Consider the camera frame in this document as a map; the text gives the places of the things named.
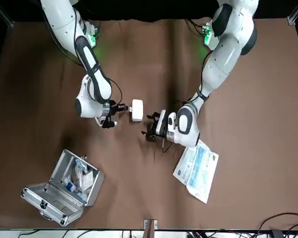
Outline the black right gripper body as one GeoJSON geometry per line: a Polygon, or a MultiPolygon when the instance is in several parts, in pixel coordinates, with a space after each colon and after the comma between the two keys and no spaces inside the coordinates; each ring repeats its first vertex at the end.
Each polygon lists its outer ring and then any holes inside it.
{"type": "Polygon", "coordinates": [[[114,100],[109,100],[109,112],[107,116],[105,117],[104,123],[102,124],[102,128],[112,128],[117,126],[117,121],[112,119],[112,116],[115,115],[115,107],[116,102],[114,100]]]}

